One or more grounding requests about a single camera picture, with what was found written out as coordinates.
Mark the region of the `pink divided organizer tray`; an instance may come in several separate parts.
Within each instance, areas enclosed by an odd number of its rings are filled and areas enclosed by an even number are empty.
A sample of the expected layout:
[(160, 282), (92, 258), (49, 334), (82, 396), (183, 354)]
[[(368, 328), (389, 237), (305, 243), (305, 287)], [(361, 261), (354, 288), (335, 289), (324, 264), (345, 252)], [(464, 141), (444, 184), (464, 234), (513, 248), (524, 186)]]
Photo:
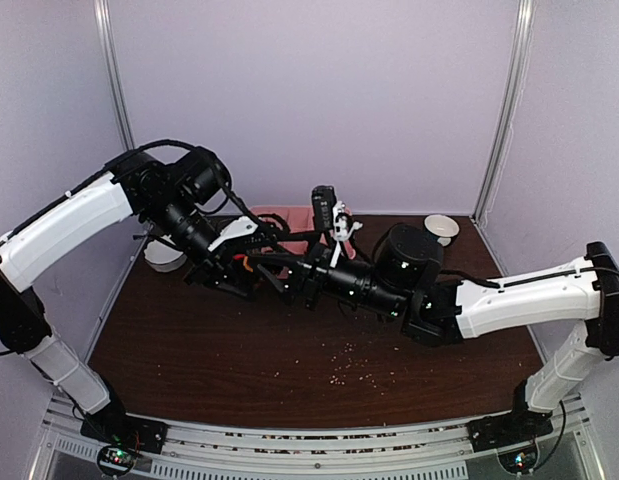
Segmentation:
[[(330, 248), (326, 245), (322, 234), (314, 230), (312, 206), (258, 206), (253, 207), (251, 213), (261, 221), (272, 224), (276, 230), (280, 230), (275, 245), (261, 247), (258, 253), (274, 252), (280, 248), (306, 258), (325, 255), (330, 262)], [(341, 258), (337, 266), (344, 265), (356, 257), (362, 257), (356, 250), (355, 240), (353, 246), (355, 251), (350, 254), (351, 258)]]

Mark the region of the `argyle black red sock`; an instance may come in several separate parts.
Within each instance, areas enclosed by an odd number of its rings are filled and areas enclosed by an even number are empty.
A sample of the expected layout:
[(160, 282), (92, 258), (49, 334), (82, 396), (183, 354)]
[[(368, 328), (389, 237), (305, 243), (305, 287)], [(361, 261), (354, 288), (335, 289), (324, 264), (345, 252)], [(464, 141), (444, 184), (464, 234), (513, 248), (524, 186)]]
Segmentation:
[(249, 257), (245, 254), (236, 254), (233, 256), (233, 260), (242, 265), (242, 267), (250, 273), (253, 273), (254, 270), (249, 264)]

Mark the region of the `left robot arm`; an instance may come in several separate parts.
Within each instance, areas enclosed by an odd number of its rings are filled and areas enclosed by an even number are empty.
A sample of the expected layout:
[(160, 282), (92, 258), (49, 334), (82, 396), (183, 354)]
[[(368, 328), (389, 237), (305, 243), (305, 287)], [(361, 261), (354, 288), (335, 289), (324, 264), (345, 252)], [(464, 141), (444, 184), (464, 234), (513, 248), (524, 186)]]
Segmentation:
[(59, 338), (33, 292), (35, 280), (66, 254), (104, 229), (137, 216), (167, 234), (194, 263), (195, 280), (241, 294), (231, 269), (231, 240), (260, 232), (249, 211), (216, 231), (201, 210), (218, 191), (234, 204), (231, 177), (211, 151), (181, 141), (180, 160), (149, 155), (164, 141), (123, 153), (11, 232), (0, 237), (0, 341), (28, 359), (82, 410), (112, 444), (126, 442), (133, 424), (115, 392)]

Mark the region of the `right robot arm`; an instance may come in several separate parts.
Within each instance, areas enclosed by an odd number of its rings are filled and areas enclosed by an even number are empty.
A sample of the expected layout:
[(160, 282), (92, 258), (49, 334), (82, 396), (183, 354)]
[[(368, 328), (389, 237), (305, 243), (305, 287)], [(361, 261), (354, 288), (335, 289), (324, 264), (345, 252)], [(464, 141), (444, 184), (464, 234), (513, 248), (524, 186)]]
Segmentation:
[(558, 267), (481, 280), (442, 267), (443, 249), (411, 225), (397, 224), (378, 243), (372, 263), (344, 258), (317, 244), (306, 256), (251, 253), (247, 269), (270, 280), (288, 299), (309, 307), (328, 295), (385, 318), (430, 346), (458, 343), (519, 326), (573, 320), (553, 359), (514, 391), (510, 412), (474, 421), (478, 436), (500, 430), (519, 442), (550, 423), (563, 397), (602, 361), (619, 357), (619, 269), (602, 242)]

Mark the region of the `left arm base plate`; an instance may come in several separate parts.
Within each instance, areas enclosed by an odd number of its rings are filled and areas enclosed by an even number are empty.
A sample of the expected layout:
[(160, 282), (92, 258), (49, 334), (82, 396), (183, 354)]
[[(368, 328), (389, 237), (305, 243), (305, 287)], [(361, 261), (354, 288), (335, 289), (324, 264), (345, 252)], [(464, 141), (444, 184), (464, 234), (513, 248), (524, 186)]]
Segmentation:
[(122, 429), (115, 433), (99, 425), (92, 417), (82, 420), (80, 434), (103, 443), (96, 453), (96, 466), (107, 477), (119, 478), (134, 470), (147, 471), (152, 463), (151, 454), (160, 454), (166, 440), (168, 426), (156, 420), (129, 416)]

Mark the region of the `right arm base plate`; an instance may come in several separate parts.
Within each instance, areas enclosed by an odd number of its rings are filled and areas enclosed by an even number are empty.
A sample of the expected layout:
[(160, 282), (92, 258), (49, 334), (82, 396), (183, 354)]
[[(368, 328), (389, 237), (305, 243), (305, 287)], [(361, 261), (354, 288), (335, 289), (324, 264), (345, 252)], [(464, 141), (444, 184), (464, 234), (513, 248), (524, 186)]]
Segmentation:
[(532, 473), (541, 463), (539, 437), (553, 432), (551, 414), (513, 411), (470, 421), (468, 437), (475, 453), (495, 450), (509, 474)]

